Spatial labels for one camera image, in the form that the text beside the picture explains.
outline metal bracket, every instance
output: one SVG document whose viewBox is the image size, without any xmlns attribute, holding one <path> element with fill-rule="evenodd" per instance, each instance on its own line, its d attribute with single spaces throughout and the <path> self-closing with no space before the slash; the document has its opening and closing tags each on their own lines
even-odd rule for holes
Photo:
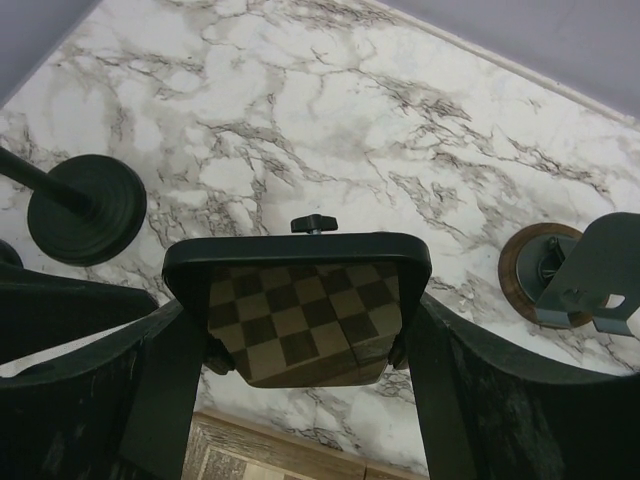
<svg viewBox="0 0 640 480">
<path fill-rule="evenodd" d="M 640 215 L 612 213 L 589 225 L 573 246 L 559 245 L 566 258 L 536 301 L 538 322 L 570 328 L 571 313 L 589 312 L 598 331 L 633 336 L 627 320 L 640 308 L 638 239 Z M 607 307 L 610 295 L 624 300 Z"/>
</svg>

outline black knob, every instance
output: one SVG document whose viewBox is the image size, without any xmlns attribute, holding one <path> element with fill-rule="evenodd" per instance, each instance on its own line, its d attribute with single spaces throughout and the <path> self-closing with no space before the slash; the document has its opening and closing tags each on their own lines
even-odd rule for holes
<svg viewBox="0 0 640 480">
<path fill-rule="evenodd" d="M 324 217 L 319 213 L 291 220 L 291 233 L 332 232 L 338 229 L 338 221 L 334 217 Z"/>
</svg>

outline brown round disc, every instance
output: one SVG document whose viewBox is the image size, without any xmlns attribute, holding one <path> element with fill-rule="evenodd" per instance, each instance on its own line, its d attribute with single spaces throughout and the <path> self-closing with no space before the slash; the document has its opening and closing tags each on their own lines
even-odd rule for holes
<svg viewBox="0 0 640 480">
<path fill-rule="evenodd" d="M 500 253 L 500 261 L 498 262 L 498 278 L 500 279 L 502 293 L 504 293 L 507 301 L 516 312 L 536 325 L 539 325 L 539 323 L 536 317 L 535 303 L 531 301 L 520 286 L 516 272 L 516 263 L 518 255 L 524 246 L 531 239 L 545 234 L 566 235 L 575 239 L 582 237 L 582 233 L 575 228 L 559 223 L 538 223 L 536 225 L 530 225 L 509 239 Z M 572 313 L 569 315 L 571 328 L 581 327 L 591 320 L 592 315 L 590 313 Z"/>
</svg>

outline black metal rod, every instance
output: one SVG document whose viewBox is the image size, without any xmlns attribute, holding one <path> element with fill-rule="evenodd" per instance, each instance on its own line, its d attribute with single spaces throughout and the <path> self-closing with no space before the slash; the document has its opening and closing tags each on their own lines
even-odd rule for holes
<svg viewBox="0 0 640 480">
<path fill-rule="evenodd" d="M 88 195 L 47 175 L 2 147 L 0 147 L 0 174 L 44 195 L 49 200 L 67 208 L 71 213 L 86 215 L 93 207 L 93 201 Z"/>
</svg>

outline black plastic frame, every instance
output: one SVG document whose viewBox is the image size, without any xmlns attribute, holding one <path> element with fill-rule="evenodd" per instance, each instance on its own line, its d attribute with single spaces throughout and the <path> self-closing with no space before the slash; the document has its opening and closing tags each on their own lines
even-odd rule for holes
<svg viewBox="0 0 640 480">
<path fill-rule="evenodd" d="M 640 374 L 543 357 L 428 294 L 405 338 L 432 480 L 640 478 Z"/>
<path fill-rule="evenodd" d="M 165 255 L 166 285 L 197 321 L 206 322 L 216 266 L 393 262 L 398 268 L 403 329 L 413 318 L 431 276 L 427 245 L 404 233 L 349 233 L 199 238 L 176 243 Z"/>
</svg>

